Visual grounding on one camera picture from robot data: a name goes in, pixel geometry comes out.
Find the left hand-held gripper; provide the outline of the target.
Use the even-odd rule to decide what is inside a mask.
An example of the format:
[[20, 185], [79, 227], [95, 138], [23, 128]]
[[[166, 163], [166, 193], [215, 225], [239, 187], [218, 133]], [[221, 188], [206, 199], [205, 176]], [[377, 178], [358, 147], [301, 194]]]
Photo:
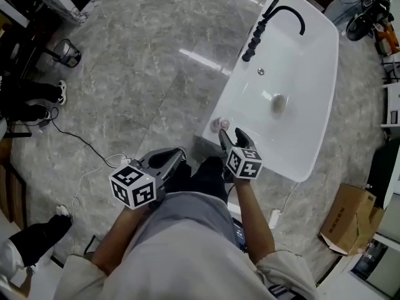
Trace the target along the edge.
[[[139, 163], [152, 168], [153, 175], [162, 182], [176, 172], [186, 152], [178, 147], [148, 152]], [[159, 199], [156, 178], [139, 169], [134, 162], [124, 163], [109, 175], [112, 195], [129, 209], [137, 209]]]

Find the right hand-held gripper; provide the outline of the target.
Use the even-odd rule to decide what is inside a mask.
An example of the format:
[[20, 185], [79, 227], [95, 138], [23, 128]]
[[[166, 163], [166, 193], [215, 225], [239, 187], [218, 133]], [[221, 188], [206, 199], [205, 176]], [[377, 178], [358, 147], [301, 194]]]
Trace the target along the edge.
[[231, 141], [227, 132], [220, 129], [218, 138], [224, 157], [224, 180], [233, 183], [234, 178], [254, 180], [257, 179], [263, 167], [263, 160], [258, 153], [254, 141], [242, 129], [236, 128], [236, 146]]

